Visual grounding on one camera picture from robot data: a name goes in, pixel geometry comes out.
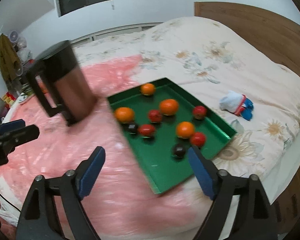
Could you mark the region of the red tomato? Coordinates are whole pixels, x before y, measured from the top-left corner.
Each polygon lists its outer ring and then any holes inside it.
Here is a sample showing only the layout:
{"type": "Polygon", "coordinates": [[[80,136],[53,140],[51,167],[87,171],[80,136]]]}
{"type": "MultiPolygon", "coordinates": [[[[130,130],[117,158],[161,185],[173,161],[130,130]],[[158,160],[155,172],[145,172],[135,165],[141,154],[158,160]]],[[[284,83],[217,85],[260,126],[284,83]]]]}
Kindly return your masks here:
{"type": "Polygon", "coordinates": [[[195,132],[190,137],[190,144],[195,145],[198,148],[201,148],[206,143],[206,136],[204,133],[201,132],[195,132]]]}
{"type": "Polygon", "coordinates": [[[138,133],[143,137],[151,138],[154,137],[156,129],[151,124],[144,124],[138,127],[138,133]]]}
{"type": "Polygon", "coordinates": [[[150,110],[149,113],[148,113],[148,118],[149,118],[151,123],[160,123],[160,122],[162,122],[162,114],[157,109],[150,110]]]}
{"type": "Polygon", "coordinates": [[[192,111],[193,117],[197,120],[202,120],[207,114],[207,109],[204,106],[196,106],[192,111]]]}

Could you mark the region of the dark plum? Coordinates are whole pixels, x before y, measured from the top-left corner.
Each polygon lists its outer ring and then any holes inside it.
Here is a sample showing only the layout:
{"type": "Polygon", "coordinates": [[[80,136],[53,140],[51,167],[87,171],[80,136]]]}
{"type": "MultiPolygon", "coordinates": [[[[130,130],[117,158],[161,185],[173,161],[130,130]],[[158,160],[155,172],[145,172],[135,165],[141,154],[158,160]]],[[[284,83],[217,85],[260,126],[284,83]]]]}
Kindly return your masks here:
{"type": "Polygon", "coordinates": [[[136,123],[134,123],[134,122],[128,124],[127,131],[128,131],[130,134],[138,134],[138,129],[139,129],[138,124],[136,124],[136,123]]]}
{"type": "Polygon", "coordinates": [[[175,144],[172,149],[172,155],[174,158],[182,159],[186,154],[186,147],[183,144],[175,144]]]}

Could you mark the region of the orange fruit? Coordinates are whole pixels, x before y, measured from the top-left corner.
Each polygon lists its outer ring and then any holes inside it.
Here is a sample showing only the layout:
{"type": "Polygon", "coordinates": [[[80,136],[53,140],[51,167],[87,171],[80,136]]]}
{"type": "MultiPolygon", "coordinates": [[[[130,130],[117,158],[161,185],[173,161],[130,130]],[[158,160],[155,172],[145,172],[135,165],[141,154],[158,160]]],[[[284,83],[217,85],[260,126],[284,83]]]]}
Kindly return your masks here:
{"type": "Polygon", "coordinates": [[[175,129],[176,136],[181,139],[189,139],[195,133],[194,124],[191,122],[180,122],[175,129]]]}
{"type": "Polygon", "coordinates": [[[179,109],[179,103],[174,99],[165,99],[159,103],[159,111],[162,115],[173,116],[179,109]]]}
{"type": "Polygon", "coordinates": [[[120,107],[114,111],[114,116],[118,122],[126,124],[134,121],[135,113],[131,108],[120,107]]]}
{"type": "Polygon", "coordinates": [[[155,93],[156,87],[152,83],[143,84],[140,87],[140,92],[142,95],[151,96],[155,93]]]}

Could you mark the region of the olive hanging jacket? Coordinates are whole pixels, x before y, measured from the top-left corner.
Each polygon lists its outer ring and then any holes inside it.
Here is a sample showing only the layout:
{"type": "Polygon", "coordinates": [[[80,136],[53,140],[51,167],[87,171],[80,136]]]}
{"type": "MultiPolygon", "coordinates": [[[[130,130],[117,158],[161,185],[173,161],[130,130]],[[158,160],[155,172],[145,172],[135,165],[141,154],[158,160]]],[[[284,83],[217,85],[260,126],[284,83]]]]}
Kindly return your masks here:
{"type": "Polygon", "coordinates": [[[3,80],[12,82],[17,78],[16,71],[21,67],[21,61],[8,37],[0,35],[0,71],[3,80]]]}

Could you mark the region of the pink plastic sheet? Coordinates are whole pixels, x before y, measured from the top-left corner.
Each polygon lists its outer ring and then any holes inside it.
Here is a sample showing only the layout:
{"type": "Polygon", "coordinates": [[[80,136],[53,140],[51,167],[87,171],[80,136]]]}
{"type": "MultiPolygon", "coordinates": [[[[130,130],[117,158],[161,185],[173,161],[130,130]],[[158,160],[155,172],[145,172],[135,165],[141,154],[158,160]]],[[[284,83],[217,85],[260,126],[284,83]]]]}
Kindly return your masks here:
{"type": "Polygon", "coordinates": [[[19,146],[0,167],[0,216],[17,220],[36,175],[53,178],[76,168],[97,146],[106,161],[84,209],[102,239],[147,239],[173,236],[194,226],[191,194],[179,186],[163,196],[151,191],[109,108],[107,96],[132,88],[140,55],[119,57],[83,68],[99,99],[82,122],[67,126],[60,115],[48,117],[36,99],[17,108],[14,119],[40,129],[39,138],[19,146]]]}

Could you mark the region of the red tomato in tray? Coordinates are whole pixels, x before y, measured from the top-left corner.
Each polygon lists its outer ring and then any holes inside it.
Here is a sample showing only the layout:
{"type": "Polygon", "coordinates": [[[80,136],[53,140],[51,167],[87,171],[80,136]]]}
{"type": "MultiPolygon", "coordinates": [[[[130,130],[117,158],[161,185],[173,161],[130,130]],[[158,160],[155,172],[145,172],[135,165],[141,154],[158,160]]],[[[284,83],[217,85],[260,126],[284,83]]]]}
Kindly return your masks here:
{"type": "Polygon", "coordinates": [[[154,137],[156,129],[151,124],[144,124],[138,127],[138,133],[143,137],[151,138],[154,137]]]}
{"type": "Polygon", "coordinates": [[[198,148],[201,148],[206,143],[206,136],[204,133],[201,132],[195,132],[190,137],[190,144],[195,145],[198,148]]]}

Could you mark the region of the dark plum in tray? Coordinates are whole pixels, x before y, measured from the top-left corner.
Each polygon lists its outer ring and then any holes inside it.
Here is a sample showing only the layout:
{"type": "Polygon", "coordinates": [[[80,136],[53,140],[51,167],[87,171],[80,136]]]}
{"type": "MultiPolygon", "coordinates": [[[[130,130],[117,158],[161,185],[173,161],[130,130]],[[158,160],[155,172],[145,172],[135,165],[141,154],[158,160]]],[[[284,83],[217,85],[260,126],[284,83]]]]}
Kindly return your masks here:
{"type": "Polygon", "coordinates": [[[175,144],[172,149],[172,155],[174,158],[182,159],[186,154],[186,147],[183,144],[175,144]]]}

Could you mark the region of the floral bed quilt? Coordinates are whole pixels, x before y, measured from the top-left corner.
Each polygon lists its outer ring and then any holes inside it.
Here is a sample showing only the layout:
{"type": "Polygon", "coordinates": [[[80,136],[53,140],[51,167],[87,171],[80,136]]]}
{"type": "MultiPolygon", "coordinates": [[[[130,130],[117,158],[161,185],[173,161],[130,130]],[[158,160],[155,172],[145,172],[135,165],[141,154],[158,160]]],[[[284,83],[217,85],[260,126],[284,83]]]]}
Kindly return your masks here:
{"type": "MultiPolygon", "coordinates": [[[[214,164],[234,176],[258,175],[270,201],[296,173],[300,165],[295,143],[300,132],[300,77],[225,25],[183,17],[147,31],[89,42],[75,47],[74,52],[82,69],[140,55],[132,75],[136,85],[166,77],[206,104],[237,131],[214,164]],[[250,121],[220,109],[219,101],[230,90],[253,102],[250,121]]],[[[196,220],[193,228],[162,237],[165,239],[190,238],[211,206],[196,179],[180,186],[191,194],[196,220]]]]}

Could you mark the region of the orange fruit in tray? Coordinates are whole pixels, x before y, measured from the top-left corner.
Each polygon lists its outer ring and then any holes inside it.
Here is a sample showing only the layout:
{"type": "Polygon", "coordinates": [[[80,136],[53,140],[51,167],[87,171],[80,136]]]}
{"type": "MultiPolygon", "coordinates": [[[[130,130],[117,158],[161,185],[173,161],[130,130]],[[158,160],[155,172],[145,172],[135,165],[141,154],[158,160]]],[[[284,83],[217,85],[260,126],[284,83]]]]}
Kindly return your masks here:
{"type": "Polygon", "coordinates": [[[162,115],[173,116],[179,109],[179,103],[174,99],[165,99],[159,103],[159,111],[162,115]]]}
{"type": "Polygon", "coordinates": [[[176,136],[181,139],[189,139],[195,133],[194,124],[191,122],[180,122],[175,129],[176,136]]]}
{"type": "Polygon", "coordinates": [[[134,121],[135,113],[131,108],[120,107],[114,111],[114,116],[118,122],[126,124],[134,121]]]}

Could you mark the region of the white blue sock bundle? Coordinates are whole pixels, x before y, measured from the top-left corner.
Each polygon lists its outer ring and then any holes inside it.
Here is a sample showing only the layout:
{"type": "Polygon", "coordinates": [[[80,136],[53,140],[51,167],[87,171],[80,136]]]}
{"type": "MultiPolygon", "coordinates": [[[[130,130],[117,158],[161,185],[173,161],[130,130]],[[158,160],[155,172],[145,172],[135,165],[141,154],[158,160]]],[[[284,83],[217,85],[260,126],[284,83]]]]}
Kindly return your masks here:
{"type": "Polygon", "coordinates": [[[244,94],[228,91],[226,96],[219,101],[219,107],[223,111],[228,111],[236,116],[250,121],[253,118],[254,104],[244,94]]]}

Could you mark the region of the green tray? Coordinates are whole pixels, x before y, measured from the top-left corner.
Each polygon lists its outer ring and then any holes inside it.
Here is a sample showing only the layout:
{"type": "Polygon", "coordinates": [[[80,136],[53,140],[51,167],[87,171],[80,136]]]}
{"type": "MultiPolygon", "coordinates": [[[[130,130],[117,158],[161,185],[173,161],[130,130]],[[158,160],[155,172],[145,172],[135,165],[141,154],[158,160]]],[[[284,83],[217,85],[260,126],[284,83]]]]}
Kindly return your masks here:
{"type": "Polygon", "coordinates": [[[208,110],[203,120],[194,118],[194,107],[202,102],[168,78],[152,81],[156,91],[152,96],[144,96],[140,87],[134,87],[107,98],[112,110],[129,107],[135,113],[135,122],[141,126],[149,124],[149,111],[158,109],[165,99],[174,99],[179,109],[174,116],[165,116],[155,125],[153,138],[130,134],[126,125],[122,126],[130,148],[145,174],[154,194],[163,194],[192,176],[193,171],[186,157],[179,160],[172,155],[175,144],[191,146],[186,139],[176,135],[177,124],[188,121],[194,124],[197,132],[206,136],[206,143],[200,149],[206,159],[214,158],[236,135],[236,130],[214,111],[208,110]]]}

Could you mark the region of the wooden headboard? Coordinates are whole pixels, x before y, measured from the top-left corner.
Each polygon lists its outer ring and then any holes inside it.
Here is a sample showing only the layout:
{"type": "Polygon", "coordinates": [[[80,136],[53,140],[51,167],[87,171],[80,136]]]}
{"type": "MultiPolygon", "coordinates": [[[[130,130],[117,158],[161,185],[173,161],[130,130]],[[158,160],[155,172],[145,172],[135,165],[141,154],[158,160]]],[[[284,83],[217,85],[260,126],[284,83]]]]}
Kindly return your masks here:
{"type": "Polygon", "coordinates": [[[194,2],[194,15],[220,22],[300,76],[300,25],[272,11],[229,2],[194,2]]]}

